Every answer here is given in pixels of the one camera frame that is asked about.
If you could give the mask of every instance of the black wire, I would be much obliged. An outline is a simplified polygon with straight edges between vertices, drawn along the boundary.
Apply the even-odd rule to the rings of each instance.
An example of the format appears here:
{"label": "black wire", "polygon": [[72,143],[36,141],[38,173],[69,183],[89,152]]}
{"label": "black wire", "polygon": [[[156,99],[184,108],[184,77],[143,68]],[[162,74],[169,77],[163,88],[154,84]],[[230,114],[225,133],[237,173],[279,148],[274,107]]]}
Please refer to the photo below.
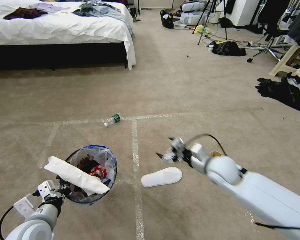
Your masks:
{"label": "black wire", "polygon": [[[219,23],[217,23],[217,29],[216,29],[216,32],[215,32],[213,35],[211,35],[210,37],[208,36],[208,37],[203,38],[202,41],[205,40],[205,39],[209,39],[209,40],[211,39],[211,40],[213,40],[213,41],[215,41],[215,42],[216,42],[216,41],[219,41],[219,40],[214,40],[214,39],[212,39],[213,36],[216,36],[217,38],[221,38],[221,39],[226,39],[225,37],[219,37],[219,36],[216,35],[217,32],[218,32],[218,24],[219,24]],[[261,41],[264,37],[265,37],[265,36],[263,36],[262,38],[260,38],[258,41],[254,42],[254,43],[257,43],[257,42]],[[247,43],[247,44],[249,44],[248,41],[237,41],[237,40],[231,39],[231,38],[227,38],[227,40],[231,40],[231,41],[234,41],[234,42],[236,42],[236,43]]]}
{"label": "black wire", "polygon": [[194,136],[193,138],[190,138],[190,140],[187,141],[186,145],[189,145],[189,144],[192,143],[193,141],[195,141],[195,140],[197,140],[197,139],[199,139],[199,138],[202,138],[202,137],[204,137],[204,136],[212,137],[212,138],[218,143],[218,145],[220,146],[220,148],[221,148],[223,154],[224,154],[225,156],[227,156],[226,151],[223,149],[221,143],[220,143],[214,136],[212,136],[211,134],[208,134],[208,133],[202,133],[202,134],[199,134],[199,135]]}
{"label": "black wire", "polygon": [[3,219],[6,217],[6,215],[10,212],[10,210],[12,208],[13,208],[13,205],[1,217],[1,220],[0,220],[0,240],[4,240],[4,238],[2,236],[2,232],[1,232],[1,226],[2,226]]}
{"label": "black wire", "polygon": [[276,225],[267,225],[267,224],[263,224],[263,223],[259,223],[259,222],[255,222],[256,225],[258,226],[262,226],[262,227],[266,227],[266,228],[270,228],[270,229],[295,229],[295,230],[300,230],[300,227],[285,227],[285,226],[276,226]]}

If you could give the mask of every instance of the bed frame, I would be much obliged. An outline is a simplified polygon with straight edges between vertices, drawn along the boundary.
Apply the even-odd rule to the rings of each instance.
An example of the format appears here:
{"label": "bed frame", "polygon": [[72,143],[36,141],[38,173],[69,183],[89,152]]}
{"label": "bed frame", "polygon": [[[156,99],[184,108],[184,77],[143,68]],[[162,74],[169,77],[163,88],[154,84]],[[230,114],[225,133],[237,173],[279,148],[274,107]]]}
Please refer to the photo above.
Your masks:
{"label": "bed frame", "polygon": [[51,68],[124,63],[124,43],[0,45],[0,70]]}

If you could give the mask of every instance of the tripod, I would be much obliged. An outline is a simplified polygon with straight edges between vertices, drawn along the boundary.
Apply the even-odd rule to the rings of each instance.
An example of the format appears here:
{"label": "tripod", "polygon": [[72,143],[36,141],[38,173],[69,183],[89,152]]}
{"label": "tripod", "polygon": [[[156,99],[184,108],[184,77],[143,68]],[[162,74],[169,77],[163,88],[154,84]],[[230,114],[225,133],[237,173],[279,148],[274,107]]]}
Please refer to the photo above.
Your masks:
{"label": "tripod", "polygon": [[[197,22],[197,25],[196,25],[195,28],[193,29],[193,32],[192,32],[192,33],[194,33],[194,30],[195,30],[195,29],[197,28],[197,26],[199,25],[199,22],[200,22],[200,20],[201,20],[201,18],[202,18],[202,16],[203,16],[204,12],[206,11],[206,9],[207,9],[209,3],[210,3],[210,0],[208,0],[207,4],[204,6],[204,8],[203,8],[203,10],[202,10],[202,14],[201,14],[201,16],[200,16],[200,18],[199,18],[199,20],[198,20],[198,22]],[[212,0],[212,5],[211,5],[211,8],[210,8],[209,11],[208,11],[207,19],[206,19],[206,21],[205,21],[205,23],[204,23],[203,30],[202,30],[202,33],[201,33],[201,35],[200,35],[200,39],[199,39],[198,45],[200,45],[200,41],[201,41],[201,38],[202,38],[202,35],[203,35],[203,32],[204,32],[204,29],[205,29],[205,27],[206,27],[206,25],[207,25],[207,23],[208,23],[208,21],[209,21],[209,16],[210,16],[210,14],[216,12],[216,11],[215,11],[216,5],[217,5],[217,0]],[[226,17],[226,3],[225,3],[225,0],[223,0],[223,14],[224,14],[224,17]],[[227,40],[227,26],[225,26],[224,29],[225,29],[226,40]]]}

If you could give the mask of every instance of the beige carpet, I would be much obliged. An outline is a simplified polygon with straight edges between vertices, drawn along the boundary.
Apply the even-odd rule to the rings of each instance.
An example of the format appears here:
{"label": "beige carpet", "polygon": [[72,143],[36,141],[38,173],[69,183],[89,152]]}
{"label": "beige carpet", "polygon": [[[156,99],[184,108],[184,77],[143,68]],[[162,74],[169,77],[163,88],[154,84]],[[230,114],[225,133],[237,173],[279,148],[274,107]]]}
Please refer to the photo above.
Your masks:
{"label": "beige carpet", "polygon": [[[118,159],[117,183],[94,205],[65,201],[55,239],[283,239],[256,227],[255,217],[231,196],[185,164],[173,185],[145,189],[143,174],[167,167],[155,152],[168,136],[185,140],[208,132],[229,156],[300,194],[300,112],[254,88],[275,65],[270,55],[208,53],[199,35],[169,30],[159,11],[142,11],[134,24],[137,64],[0,72],[0,217],[14,202],[54,179],[41,167],[47,157],[65,159],[88,145],[108,146]],[[217,36],[224,36],[219,27]],[[256,41],[260,35],[229,29],[228,37]],[[125,119],[104,128],[102,119]],[[199,141],[219,150],[211,139]],[[11,212],[4,236],[22,218]]]}

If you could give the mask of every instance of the plastic water bottle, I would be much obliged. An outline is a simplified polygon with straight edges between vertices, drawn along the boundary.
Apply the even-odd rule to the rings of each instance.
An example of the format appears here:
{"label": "plastic water bottle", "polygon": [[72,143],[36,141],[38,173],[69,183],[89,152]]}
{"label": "plastic water bottle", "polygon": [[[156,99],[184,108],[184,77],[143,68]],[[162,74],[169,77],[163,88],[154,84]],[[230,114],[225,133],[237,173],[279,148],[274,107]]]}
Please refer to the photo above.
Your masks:
{"label": "plastic water bottle", "polygon": [[108,127],[109,125],[119,122],[120,119],[121,119],[121,114],[116,113],[111,118],[109,118],[107,122],[104,123],[104,126]]}
{"label": "plastic water bottle", "polygon": [[209,47],[208,47],[208,52],[212,52],[212,50],[213,50],[213,45],[210,44]]}

